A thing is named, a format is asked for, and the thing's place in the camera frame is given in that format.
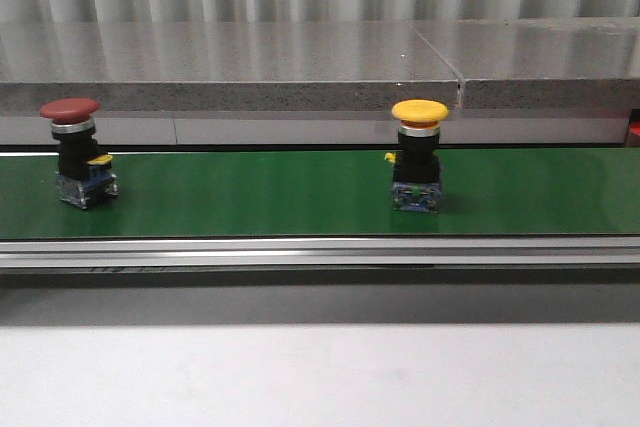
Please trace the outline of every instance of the white surface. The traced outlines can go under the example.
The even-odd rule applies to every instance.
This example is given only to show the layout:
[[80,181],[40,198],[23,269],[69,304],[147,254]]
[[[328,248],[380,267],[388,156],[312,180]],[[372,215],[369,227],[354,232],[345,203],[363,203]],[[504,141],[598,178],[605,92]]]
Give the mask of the white surface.
[[[455,118],[443,122],[442,143],[624,142],[628,119]],[[96,140],[104,145],[393,144],[396,121],[245,118],[96,118]],[[1,117],[0,139],[7,145],[51,145],[49,126],[40,117]]]
[[637,426],[640,326],[0,328],[0,425]]

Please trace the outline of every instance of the yellow terminal tab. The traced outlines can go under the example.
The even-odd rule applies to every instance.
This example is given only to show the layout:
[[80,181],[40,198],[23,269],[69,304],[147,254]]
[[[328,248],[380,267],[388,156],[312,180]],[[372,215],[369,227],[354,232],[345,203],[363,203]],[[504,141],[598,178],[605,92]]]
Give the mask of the yellow terminal tab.
[[105,154],[96,157],[95,159],[87,160],[89,165],[106,165],[113,160],[113,155]]
[[446,119],[449,109],[446,105],[434,100],[412,99],[394,105],[391,115],[403,122],[424,124]]

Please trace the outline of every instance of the yellow mushroom button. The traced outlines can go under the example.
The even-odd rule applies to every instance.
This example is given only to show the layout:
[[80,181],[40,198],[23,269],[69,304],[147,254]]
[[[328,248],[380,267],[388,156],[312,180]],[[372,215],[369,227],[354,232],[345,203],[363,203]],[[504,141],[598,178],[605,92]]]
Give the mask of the yellow mushroom button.
[[391,109],[391,115],[405,124],[425,124],[424,127],[432,127],[449,115],[449,109],[444,104],[433,100],[404,100],[398,102]]

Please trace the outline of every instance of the gray granite countertop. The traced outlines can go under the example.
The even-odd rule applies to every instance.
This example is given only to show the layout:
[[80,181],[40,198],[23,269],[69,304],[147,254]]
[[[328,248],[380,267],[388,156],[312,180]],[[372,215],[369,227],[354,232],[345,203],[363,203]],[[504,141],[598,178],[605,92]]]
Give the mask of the gray granite countertop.
[[[393,128],[381,122],[390,120],[390,107],[429,98],[453,109],[458,123],[449,123],[449,133],[458,130],[451,138],[509,140],[494,127],[486,134],[487,127],[496,118],[527,118],[539,132],[523,141],[539,134],[554,142],[618,141],[640,105],[639,31],[638,18],[5,23],[0,135],[20,142],[17,128],[41,127],[16,119],[37,118],[45,102],[84,96],[98,99],[107,119],[127,117],[143,130],[162,131],[158,137],[156,127],[149,130],[143,143],[212,142],[212,128],[215,139],[233,143],[231,126],[244,132],[252,121],[256,129],[247,138],[261,138],[261,122],[269,119],[285,141],[324,142],[324,133],[308,135],[312,124],[298,137],[291,126],[323,120],[333,130],[345,119],[353,124],[334,137],[348,141],[364,119],[370,126],[356,141],[387,142]],[[562,129],[572,129],[573,119],[589,124],[585,135],[572,136],[555,120],[539,121],[550,118],[563,118]],[[594,120],[603,118],[613,124]],[[285,127],[283,120],[297,123]],[[530,127],[520,122],[518,138]],[[549,128],[556,132],[547,137]],[[125,130],[112,141],[129,138]]]

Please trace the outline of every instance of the conveyor belt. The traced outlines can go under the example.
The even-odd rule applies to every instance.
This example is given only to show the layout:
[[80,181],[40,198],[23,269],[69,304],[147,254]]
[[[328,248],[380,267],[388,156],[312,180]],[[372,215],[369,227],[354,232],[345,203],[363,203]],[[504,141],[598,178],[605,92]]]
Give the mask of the conveyor belt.
[[121,197],[1,157],[0,266],[640,263],[640,149],[443,149],[439,214],[391,209],[381,151],[119,155]]

